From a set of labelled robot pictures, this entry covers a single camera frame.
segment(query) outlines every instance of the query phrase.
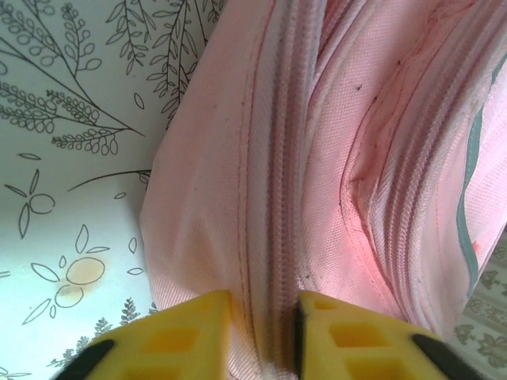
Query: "small square holes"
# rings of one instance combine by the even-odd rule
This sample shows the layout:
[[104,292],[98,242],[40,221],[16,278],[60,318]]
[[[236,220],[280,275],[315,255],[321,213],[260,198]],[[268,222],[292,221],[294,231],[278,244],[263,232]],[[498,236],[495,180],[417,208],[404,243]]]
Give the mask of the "small square holes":
[[368,323],[336,323],[331,325],[330,334],[339,348],[387,346],[383,334]]
[[350,359],[346,366],[353,380],[416,380],[399,359]]
[[190,352],[199,336],[199,329],[175,328],[158,330],[143,345],[141,352],[176,353]]
[[134,367],[128,368],[121,380],[177,380],[180,373],[175,367]]

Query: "teal fabric trim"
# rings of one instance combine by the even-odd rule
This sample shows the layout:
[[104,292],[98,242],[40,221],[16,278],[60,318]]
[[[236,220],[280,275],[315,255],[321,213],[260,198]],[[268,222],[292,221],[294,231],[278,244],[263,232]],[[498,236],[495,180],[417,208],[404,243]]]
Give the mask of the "teal fabric trim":
[[[505,61],[507,61],[507,54],[505,54],[500,59],[500,62],[493,70],[493,73],[491,74],[491,85],[493,85],[494,81],[497,79],[498,74],[500,74],[500,70],[502,69]],[[461,247],[461,251],[463,252],[465,262],[467,263],[468,274],[470,276],[470,282],[468,285],[467,292],[468,297],[471,296],[475,284],[478,281],[478,262],[467,227],[467,219],[465,216],[465,193],[467,191],[468,184],[470,184],[470,180],[472,178],[472,175],[474,174],[475,168],[477,167],[478,151],[481,142],[483,111],[484,104],[482,105],[481,109],[479,109],[479,111],[477,112],[477,115],[474,118],[474,123],[472,124],[472,128],[470,129],[470,134],[468,136],[465,178],[463,181],[463,189],[461,191],[461,196],[459,197],[458,211],[456,213],[456,225],[458,227],[459,246]]]

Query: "pink zipper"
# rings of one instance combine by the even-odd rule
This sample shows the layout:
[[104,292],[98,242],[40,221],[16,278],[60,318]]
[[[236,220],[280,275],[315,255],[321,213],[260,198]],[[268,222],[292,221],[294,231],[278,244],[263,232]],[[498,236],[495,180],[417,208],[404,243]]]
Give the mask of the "pink zipper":
[[[459,109],[467,105],[456,102],[463,97],[465,83],[502,22],[497,7],[477,4],[476,8],[475,12],[470,9],[445,42],[440,56],[435,57],[421,80],[412,105],[407,106],[406,113],[413,119],[402,118],[396,134],[398,139],[404,136],[408,139],[393,142],[393,146],[403,146],[403,152],[397,149],[387,161],[386,167],[397,169],[381,190],[393,187],[385,214],[388,238],[382,260],[394,279],[395,296],[410,321],[436,331],[441,321],[435,319],[433,297],[426,290],[427,279],[421,270],[424,253],[418,250],[417,243],[424,238],[419,233],[429,197],[441,176],[440,165],[452,144],[467,136],[460,125],[466,120],[459,117]],[[485,94],[476,96],[479,102]],[[413,105],[418,107],[417,111],[411,109]]]
[[270,334],[273,342],[264,376],[294,378],[294,311],[300,242],[302,143],[310,86],[317,57],[325,2],[289,1],[284,11],[273,108],[270,181],[272,262]]

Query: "black rubber edge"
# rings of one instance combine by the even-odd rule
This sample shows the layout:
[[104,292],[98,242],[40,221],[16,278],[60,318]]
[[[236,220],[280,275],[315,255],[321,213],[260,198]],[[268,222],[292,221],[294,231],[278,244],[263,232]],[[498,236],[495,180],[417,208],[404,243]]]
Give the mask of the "black rubber edge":
[[449,380],[484,380],[446,343],[422,334],[413,335],[412,341]]
[[305,313],[301,302],[298,301],[295,309],[295,335],[294,335],[294,360],[295,372],[299,380],[303,380],[304,362],[304,341],[305,341]]
[[85,348],[54,380],[86,380],[113,347],[114,340],[107,339]]

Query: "pink nylon fabric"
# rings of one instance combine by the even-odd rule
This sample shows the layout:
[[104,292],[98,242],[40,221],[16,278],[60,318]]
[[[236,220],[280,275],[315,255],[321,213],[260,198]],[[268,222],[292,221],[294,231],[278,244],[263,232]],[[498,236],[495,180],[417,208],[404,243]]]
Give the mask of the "pink nylon fabric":
[[[269,314],[268,220],[275,212],[267,195],[270,94],[285,85],[274,63],[289,3],[229,0],[158,151],[141,215],[159,308],[210,290],[231,291],[229,375],[241,380],[262,378],[270,365],[269,335],[259,333]],[[482,105],[478,163],[465,196],[480,269],[507,221],[505,67],[491,85],[507,53],[501,32],[507,32],[501,22],[507,4],[335,0],[322,9],[308,26],[322,30],[316,65],[300,73],[312,86],[302,94],[310,100],[301,168],[303,246],[293,253],[294,276],[300,289],[446,335],[467,300],[456,212],[468,133]],[[474,27],[482,32],[467,33]],[[292,49],[297,59],[298,47]],[[449,63],[469,51],[475,58]],[[426,107],[439,81],[448,91]],[[423,144],[433,138],[435,149]],[[427,162],[410,153],[419,143]],[[417,172],[419,166],[425,176],[406,212],[409,232],[405,216],[392,215],[412,194],[403,190],[402,168]],[[403,228],[394,241],[391,226],[398,222]],[[406,256],[396,248],[400,240]]]

